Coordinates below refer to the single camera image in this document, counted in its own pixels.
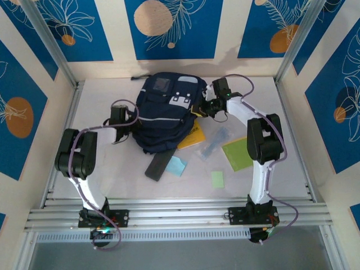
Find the metal bracket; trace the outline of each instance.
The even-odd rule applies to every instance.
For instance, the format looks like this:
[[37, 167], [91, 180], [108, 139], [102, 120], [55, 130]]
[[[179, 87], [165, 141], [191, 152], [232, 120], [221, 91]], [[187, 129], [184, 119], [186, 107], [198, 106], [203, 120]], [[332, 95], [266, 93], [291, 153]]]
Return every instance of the metal bracket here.
[[230, 207], [228, 214], [230, 225], [269, 224], [274, 227], [280, 222], [275, 206], [271, 207], [268, 214], [250, 215], [247, 207]]
[[[109, 213], [107, 215], [112, 221], [115, 222], [115, 224], [119, 228], [127, 228], [128, 227], [128, 221], [129, 221], [129, 210], [109, 210]], [[101, 228], [114, 228], [113, 225], [111, 225], [110, 222], [104, 221], [103, 224], [100, 226], [98, 224], [93, 224], [89, 220], [79, 218], [78, 223], [79, 228], [95, 228], [100, 227]]]

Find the gray floor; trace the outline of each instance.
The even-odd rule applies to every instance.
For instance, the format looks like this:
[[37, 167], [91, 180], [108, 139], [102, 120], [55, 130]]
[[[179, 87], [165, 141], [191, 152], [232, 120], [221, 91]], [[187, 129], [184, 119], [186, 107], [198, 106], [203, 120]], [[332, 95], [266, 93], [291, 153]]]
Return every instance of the gray floor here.
[[263, 246], [249, 240], [124, 242], [111, 252], [90, 243], [37, 244], [31, 270], [331, 269], [317, 227], [293, 227]]

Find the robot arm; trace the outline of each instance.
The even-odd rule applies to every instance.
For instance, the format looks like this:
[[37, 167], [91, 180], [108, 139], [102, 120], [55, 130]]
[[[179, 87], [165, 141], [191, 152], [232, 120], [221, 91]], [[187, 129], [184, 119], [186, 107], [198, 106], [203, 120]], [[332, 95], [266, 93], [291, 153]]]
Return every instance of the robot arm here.
[[[253, 203], [265, 204], [270, 201], [266, 193], [268, 168], [273, 161], [280, 158], [280, 153], [283, 152], [281, 143], [271, 127], [259, 116], [259, 114], [266, 114], [258, 110], [255, 113], [243, 102], [242, 97], [233, 97], [228, 100], [227, 111], [247, 127], [247, 151], [254, 164], [253, 185], [249, 195]], [[279, 117], [272, 114], [267, 115], [267, 118], [281, 134]]]
[[[126, 106], [113, 106], [111, 108], [110, 125], [126, 124], [132, 122], [132, 118], [125, 120]], [[102, 227], [106, 224], [104, 217], [100, 216], [95, 207], [103, 215], [116, 222], [118, 227], [127, 227], [128, 210], [110, 210], [107, 198], [101, 193], [97, 181], [91, 179], [95, 169], [96, 157], [101, 156], [100, 151], [106, 145], [116, 143], [124, 135], [128, 135], [130, 126], [122, 128], [102, 128], [97, 132], [83, 133], [75, 147], [71, 172], [74, 178], [69, 175], [70, 151], [79, 131], [66, 129], [62, 135], [60, 146], [55, 158], [55, 168], [75, 186], [83, 200], [83, 209], [79, 212], [79, 228]]]

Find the orange circle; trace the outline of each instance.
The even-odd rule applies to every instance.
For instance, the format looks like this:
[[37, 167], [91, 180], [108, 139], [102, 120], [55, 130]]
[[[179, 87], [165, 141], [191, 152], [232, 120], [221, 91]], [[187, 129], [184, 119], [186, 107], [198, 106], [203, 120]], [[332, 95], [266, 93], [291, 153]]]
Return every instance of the orange circle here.
[[146, 0], [134, 12], [137, 29], [148, 37], [165, 34], [173, 25], [170, 10], [158, 0]]
[[272, 38], [270, 41], [270, 50], [274, 53], [284, 53], [287, 51], [290, 42], [288, 43], [287, 40], [287, 30], [292, 29], [292, 33], [290, 35], [290, 40], [293, 39], [296, 31], [298, 30], [298, 25], [289, 25], [286, 30], [285, 29], [281, 29], [280, 31], [278, 31]]
[[343, 121], [345, 121], [346, 115], [347, 112], [342, 107], [337, 107], [334, 111], [334, 119], [338, 123], [342, 123]]
[[[16, 110], [16, 113], [21, 113], [21, 117], [16, 116], [13, 109]], [[13, 97], [5, 106], [5, 112], [10, 114], [6, 117], [6, 125], [10, 133], [20, 139], [26, 138], [32, 131], [34, 124], [33, 108], [29, 101], [22, 97]]]
[[70, 35], [63, 35], [61, 37], [61, 41], [64, 42], [65, 45], [72, 46], [75, 45], [75, 38]]
[[254, 0], [255, 5], [257, 6], [262, 6], [263, 4], [265, 4], [267, 2], [267, 0]]

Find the green sticky note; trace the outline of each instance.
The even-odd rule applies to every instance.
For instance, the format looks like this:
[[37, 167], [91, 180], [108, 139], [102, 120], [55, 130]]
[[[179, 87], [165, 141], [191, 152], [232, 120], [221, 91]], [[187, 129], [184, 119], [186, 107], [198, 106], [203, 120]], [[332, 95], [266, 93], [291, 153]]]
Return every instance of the green sticky note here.
[[211, 172], [211, 180], [213, 181], [213, 188], [224, 188], [223, 172]]
[[234, 172], [253, 165], [253, 160], [249, 156], [246, 142], [247, 140], [245, 137], [222, 146], [222, 149]]

